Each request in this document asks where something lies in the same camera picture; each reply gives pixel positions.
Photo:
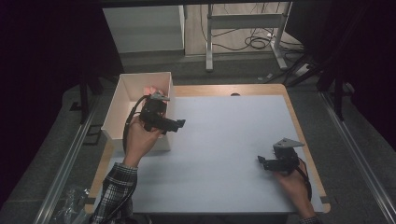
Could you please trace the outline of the black metal stand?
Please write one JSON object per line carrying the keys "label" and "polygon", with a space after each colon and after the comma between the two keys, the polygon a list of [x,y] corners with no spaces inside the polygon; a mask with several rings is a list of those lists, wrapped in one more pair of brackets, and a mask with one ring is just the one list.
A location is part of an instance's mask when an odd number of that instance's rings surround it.
{"label": "black metal stand", "polygon": [[84,124],[89,116],[89,100],[88,90],[91,90],[93,95],[100,95],[104,91],[104,87],[99,80],[99,75],[95,73],[82,72],[79,75],[79,96],[80,104],[74,102],[70,107],[71,111],[80,110],[80,123]]}
{"label": "black metal stand", "polygon": [[339,63],[328,63],[323,69],[323,74],[320,76],[317,89],[319,91],[328,91],[330,86],[333,86],[333,93],[331,93],[333,112],[341,121],[344,121],[344,116],[342,112],[343,97],[351,96],[351,92],[344,91],[344,72],[343,66]]}

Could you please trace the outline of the white box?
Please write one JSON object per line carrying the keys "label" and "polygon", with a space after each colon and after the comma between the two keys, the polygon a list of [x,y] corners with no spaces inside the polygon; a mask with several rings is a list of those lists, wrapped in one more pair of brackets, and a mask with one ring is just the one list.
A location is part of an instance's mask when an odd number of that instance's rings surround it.
{"label": "white box", "polygon": [[175,93],[170,72],[121,74],[113,99],[108,109],[102,131],[116,151],[122,152],[122,138],[125,121],[139,98],[153,87],[161,91],[170,101],[167,103],[165,116],[176,120]]}

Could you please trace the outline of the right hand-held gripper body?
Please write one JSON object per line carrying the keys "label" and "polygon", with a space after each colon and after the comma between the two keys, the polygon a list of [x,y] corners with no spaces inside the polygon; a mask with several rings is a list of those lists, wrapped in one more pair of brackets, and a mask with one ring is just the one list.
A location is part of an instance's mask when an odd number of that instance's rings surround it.
{"label": "right hand-held gripper body", "polygon": [[289,138],[283,138],[273,144],[274,154],[276,156],[274,170],[278,172],[287,172],[288,174],[293,172],[299,165],[299,157],[295,148],[303,146],[303,143]]}

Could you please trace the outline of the person's left hand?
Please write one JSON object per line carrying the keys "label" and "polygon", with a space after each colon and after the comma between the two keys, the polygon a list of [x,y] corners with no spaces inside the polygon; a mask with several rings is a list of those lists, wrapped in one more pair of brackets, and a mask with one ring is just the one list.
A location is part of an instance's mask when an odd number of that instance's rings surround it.
{"label": "person's left hand", "polygon": [[144,122],[139,117],[133,117],[128,129],[126,152],[123,164],[137,168],[141,159],[153,148],[162,130],[152,129],[146,131]]}

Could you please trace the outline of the metal floor rail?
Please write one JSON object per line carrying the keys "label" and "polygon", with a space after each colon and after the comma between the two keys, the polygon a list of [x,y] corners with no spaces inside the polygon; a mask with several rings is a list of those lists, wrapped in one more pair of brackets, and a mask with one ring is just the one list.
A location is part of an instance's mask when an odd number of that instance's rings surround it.
{"label": "metal floor rail", "polygon": [[96,113],[96,107],[100,101],[100,96],[93,96],[89,104],[90,112],[85,121],[79,125],[78,131],[75,134],[71,146],[66,152],[64,160],[50,185],[49,191],[41,204],[33,224],[49,224],[53,211],[59,201],[65,183],[70,175],[70,172],[77,159],[78,153],[92,123],[92,119]]}
{"label": "metal floor rail", "polygon": [[375,175],[368,161],[364,158],[361,148],[358,146],[355,138],[348,129],[347,124],[337,116],[334,111],[335,106],[332,103],[331,97],[326,92],[320,92],[318,96],[322,99],[334,126],[341,135],[352,160],[357,165],[361,176],[374,196],[374,199],[386,221],[388,224],[396,224],[396,205],[389,197],[389,194]]}

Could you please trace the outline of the white metal desk frame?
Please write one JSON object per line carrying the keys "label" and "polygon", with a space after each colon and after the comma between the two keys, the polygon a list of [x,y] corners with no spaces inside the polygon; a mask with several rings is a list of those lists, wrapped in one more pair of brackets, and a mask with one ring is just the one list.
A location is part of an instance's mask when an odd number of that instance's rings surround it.
{"label": "white metal desk frame", "polygon": [[291,2],[287,2],[281,13],[264,14],[231,14],[214,15],[212,4],[207,5],[207,40],[205,52],[205,69],[207,72],[213,71],[213,50],[212,36],[213,30],[218,29],[249,29],[249,28],[275,28],[277,29],[276,38],[270,42],[272,52],[281,70],[286,70],[287,64],[282,57],[279,46],[283,35],[288,16],[290,14]]}

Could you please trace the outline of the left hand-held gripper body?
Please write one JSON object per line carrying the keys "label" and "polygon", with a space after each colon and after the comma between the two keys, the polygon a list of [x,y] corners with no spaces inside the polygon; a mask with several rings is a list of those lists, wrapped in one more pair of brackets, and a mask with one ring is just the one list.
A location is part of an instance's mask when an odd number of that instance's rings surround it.
{"label": "left hand-held gripper body", "polygon": [[171,125],[164,116],[167,107],[168,97],[165,97],[159,91],[148,95],[148,99],[140,112],[139,118],[144,122],[144,129],[148,132],[152,128],[160,129],[161,127]]}

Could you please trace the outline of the person's right hand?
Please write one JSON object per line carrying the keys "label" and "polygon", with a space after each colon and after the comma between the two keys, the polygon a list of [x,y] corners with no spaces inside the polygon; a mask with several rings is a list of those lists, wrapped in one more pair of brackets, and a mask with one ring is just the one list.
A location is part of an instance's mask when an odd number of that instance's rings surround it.
{"label": "person's right hand", "polygon": [[289,175],[274,172],[274,177],[298,209],[305,210],[312,206],[308,199],[308,190],[304,178],[297,170]]}

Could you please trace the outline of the white power strip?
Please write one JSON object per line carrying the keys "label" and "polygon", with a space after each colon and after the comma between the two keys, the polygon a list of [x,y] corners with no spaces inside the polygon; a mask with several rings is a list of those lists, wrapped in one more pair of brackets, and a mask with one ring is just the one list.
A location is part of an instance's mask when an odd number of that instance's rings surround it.
{"label": "white power strip", "polygon": [[311,65],[308,63],[303,64],[300,68],[298,68],[295,72],[294,75],[297,77],[300,77],[301,75],[305,74],[311,69]]}

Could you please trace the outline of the clear plastic bag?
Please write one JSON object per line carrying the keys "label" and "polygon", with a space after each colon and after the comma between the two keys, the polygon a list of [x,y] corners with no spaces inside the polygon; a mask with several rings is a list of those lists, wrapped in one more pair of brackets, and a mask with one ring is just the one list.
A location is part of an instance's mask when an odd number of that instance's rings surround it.
{"label": "clear plastic bag", "polygon": [[88,189],[70,186],[65,192],[64,205],[51,224],[88,224],[89,214],[85,211],[85,202],[89,194]]}

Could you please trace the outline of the pale blue table mat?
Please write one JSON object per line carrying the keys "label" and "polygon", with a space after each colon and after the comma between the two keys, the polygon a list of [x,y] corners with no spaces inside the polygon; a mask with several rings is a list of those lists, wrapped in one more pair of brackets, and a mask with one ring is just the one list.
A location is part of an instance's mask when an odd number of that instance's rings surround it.
{"label": "pale blue table mat", "polygon": [[287,214],[295,208],[258,158],[296,139],[281,95],[176,97],[169,149],[140,162],[133,208],[138,214]]}

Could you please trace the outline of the white cabinet panel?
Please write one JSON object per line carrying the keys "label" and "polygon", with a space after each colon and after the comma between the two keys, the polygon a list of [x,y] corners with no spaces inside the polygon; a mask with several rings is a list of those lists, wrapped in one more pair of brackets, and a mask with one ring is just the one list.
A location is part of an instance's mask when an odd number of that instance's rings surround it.
{"label": "white cabinet panel", "polygon": [[103,9],[119,53],[184,49],[183,6]]}

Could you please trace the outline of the black floor bracket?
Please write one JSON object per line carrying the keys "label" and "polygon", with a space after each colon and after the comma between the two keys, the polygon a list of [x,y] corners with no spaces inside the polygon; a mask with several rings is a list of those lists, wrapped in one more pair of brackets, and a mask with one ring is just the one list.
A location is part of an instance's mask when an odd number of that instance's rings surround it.
{"label": "black floor bracket", "polygon": [[102,134],[101,124],[90,125],[84,137],[83,146],[97,146]]}

